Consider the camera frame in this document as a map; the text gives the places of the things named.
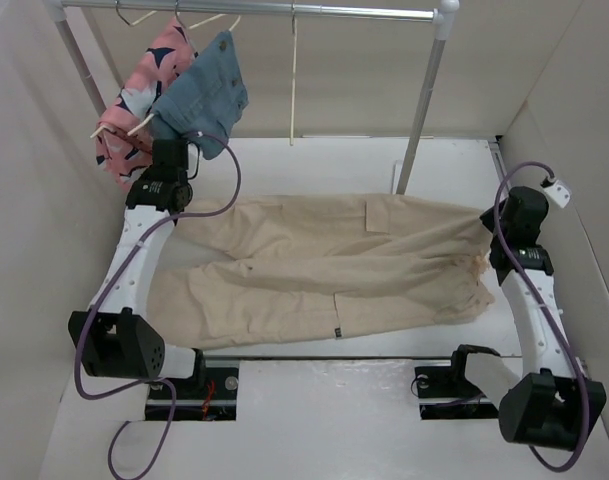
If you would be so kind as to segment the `beige trousers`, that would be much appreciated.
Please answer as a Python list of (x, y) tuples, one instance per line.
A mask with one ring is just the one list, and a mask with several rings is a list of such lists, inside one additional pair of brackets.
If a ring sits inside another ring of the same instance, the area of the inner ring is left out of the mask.
[(484, 313), (490, 234), (476, 209), (390, 194), (196, 200), (176, 235), (218, 261), (158, 270), (147, 319), (171, 344), (344, 339)]

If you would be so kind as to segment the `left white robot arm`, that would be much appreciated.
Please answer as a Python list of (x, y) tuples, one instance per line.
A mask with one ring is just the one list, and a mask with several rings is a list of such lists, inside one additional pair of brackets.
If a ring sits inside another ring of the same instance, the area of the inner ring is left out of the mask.
[(85, 311), (68, 322), (78, 375), (154, 381), (172, 378), (188, 397), (207, 387), (198, 351), (166, 342), (149, 324), (152, 279), (178, 214), (192, 198), (189, 170), (198, 149), (185, 140), (156, 140), (153, 163), (130, 187), (124, 225), (107, 275)]

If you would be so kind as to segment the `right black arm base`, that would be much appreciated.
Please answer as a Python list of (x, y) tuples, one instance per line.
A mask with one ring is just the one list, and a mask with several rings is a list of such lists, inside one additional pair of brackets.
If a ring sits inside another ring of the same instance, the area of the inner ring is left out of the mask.
[(419, 400), (422, 420), (490, 420), (497, 408), (455, 369), (446, 365), (415, 368), (411, 393)]

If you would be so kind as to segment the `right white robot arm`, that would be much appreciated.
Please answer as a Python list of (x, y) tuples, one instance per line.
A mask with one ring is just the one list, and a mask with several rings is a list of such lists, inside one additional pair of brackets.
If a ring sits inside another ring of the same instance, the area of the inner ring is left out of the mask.
[(483, 393), (498, 410), (507, 442), (572, 451), (586, 441), (607, 396), (602, 383), (583, 377), (568, 351), (552, 261), (538, 243), (548, 212), (544, 194), (519, 186), (480, 217), (493, 235), (490, 264), (513, 315), (522, 373), (514, 374), (488, 347), (461, 345), (446, 381), (460, 394)]

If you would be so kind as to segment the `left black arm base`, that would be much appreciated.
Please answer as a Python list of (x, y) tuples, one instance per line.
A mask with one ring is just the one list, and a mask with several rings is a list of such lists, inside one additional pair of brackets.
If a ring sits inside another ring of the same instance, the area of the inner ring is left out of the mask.
[[(207, 367), (202, 384), (189, 379), (170, 379), (176, 390), (174, 421), (225, 422), (237, 417), (239, 368), (237, 366)], [(149, 387), (144, 407), (145, 421), (163, 421), (171, 408), (171, 392), (167, 385), (154, 383)]]

